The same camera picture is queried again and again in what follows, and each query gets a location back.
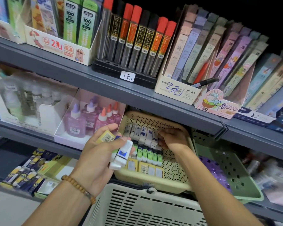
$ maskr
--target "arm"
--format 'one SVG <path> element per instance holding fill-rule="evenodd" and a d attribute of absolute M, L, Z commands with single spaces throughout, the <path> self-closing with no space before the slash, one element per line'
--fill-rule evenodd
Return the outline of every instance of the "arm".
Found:
<path fill-rule="evenodd" d="M 165 129 L 160 132 L 160 135 L 165 140 L 160 142 L 160 145 L 174 152 L 177 162 L 182 165 L 187 174 L 209 226 L 263 226 L 211 175 L 188 147 L 181 130 Z"/>
<path fill-rule="evenodd" d="M 70 175 L 95 198 L 113 174 L 113 170 L 108 168 L 112 151 L 122 147 L 130 139 L 121 137 L 108 143 L 95 143 L 106 130 L 116 128 L 117 124 L 106 125 L 87 141 Z M 90 200 L 70 182 L 62 181 L 22 226 L 77 226 L 90 204 Z"/>

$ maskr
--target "left hand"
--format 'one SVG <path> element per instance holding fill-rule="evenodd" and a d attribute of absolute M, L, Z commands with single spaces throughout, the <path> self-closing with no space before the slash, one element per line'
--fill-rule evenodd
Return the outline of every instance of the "left hand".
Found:
<path fill-rule="evenodd" d="M 70 175 L 94 197 L 99 195 L 114 172 L 108 167 L 112 151 L 124 146 L 127 140 L 131 140 L 131 138 L 121 137 L 111 142 L 102 142 L 100 144 L 95 142 L 106 130 L 112 131 L 117 127 L 117 124 L 109 124 L 94 133 L 86 142 L 82 154 Z"/>

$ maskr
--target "store shelf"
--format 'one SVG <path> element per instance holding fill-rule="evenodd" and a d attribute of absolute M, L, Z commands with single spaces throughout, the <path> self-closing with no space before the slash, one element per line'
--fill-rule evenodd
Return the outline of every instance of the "store shelf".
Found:
<path fill-rule="evenodd" d="M 254 214 L 283 222 L 283 206 L 271 203 L 265 195 L 263 201 L 250 202 L 245 207 Z"/>
<path fill-rule="evenodd" d="M 36 148 L 22 144 L 16 141 L 8 140 L 7 142 L 0 145 L 0 182 L 6 178 L 6 176 L 16 168 L 20 163 L 28 159 Z M 42 202 L 42 199 L 31 197 L 16 191 L 4 189 L 0 186 L 0 191 L 12 194 L 15 196 L 27 198 L 29 200 L 34 200 Z"/>
<path fill-rule="evenodd" d="M 28 44 L 0 38 L 0 61 L 97 93 L 201 131 L 217 134 L 224 127 L 216 115 L 157 94 L 154 90 L 94 72 L 85 66 Z"/>
<path fill-rule="evenodd" d="M 221 118 L 228 127 L 222 139 L 266 153 L 283 160 L 283 133 L 279 133 L 246 121 Z"/>
<path fill-rule="evenodd" d="M 21 128 L 3 121 L 0 121 L 0 136 L 61 155 L 66 155 L 74 159 L 79 159 L 81 154 L 80 150 L 55 143 L 52 136 Z"/>

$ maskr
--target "green plastic basket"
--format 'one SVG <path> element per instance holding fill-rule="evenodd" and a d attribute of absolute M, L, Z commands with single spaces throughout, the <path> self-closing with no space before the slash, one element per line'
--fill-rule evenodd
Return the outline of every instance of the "green plastic basket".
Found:
<path fill-rule="evenodd" d="M 263 193 L 246 171 L 238 156 L 230 149 L 225 140 L 216 141 L 198 130 L 192 129 L 192 138 L 197 156 L 204 156 L 219 163 L 235 198 L 243 204 L 262 201 Z"/>

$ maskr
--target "wooden bead bracelet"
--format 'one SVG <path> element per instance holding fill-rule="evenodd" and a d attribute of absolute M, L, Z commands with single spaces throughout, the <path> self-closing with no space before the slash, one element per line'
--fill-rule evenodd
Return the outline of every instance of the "wooden bead bracelet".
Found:
<path fill-rule="evenodd" d="M 83 193 L 84 195 L 86 195 L 90 201 L 91 201 L 91 205 L 94 205 L 95 202 L 97 201 L 92 195 L 91 193 L 89 193 L 83 186 L 81 186 L 75 179 L 73 179 L 72 177 L 68 176 L 68 175 L 63 175 L 62 176 L 62 180 L 68 181 L 70 182 L 76 189 L 78 189 L 79 191 L 81 191 L 81 193 Z"/>

